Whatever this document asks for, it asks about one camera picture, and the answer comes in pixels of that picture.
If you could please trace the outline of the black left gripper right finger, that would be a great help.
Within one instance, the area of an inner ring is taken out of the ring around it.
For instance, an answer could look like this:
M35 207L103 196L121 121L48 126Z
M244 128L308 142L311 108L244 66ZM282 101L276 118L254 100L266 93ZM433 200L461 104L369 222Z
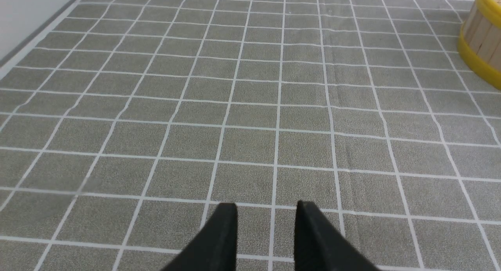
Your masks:
M311 201L299 201L295 218L296 271L377 271L331 225L319 207Z

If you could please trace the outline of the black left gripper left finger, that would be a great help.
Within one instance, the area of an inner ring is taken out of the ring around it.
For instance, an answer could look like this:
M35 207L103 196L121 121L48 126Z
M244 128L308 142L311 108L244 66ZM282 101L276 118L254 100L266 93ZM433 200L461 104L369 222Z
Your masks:
M238 209L220 203L200 232L163 271L234 271L238 247Z

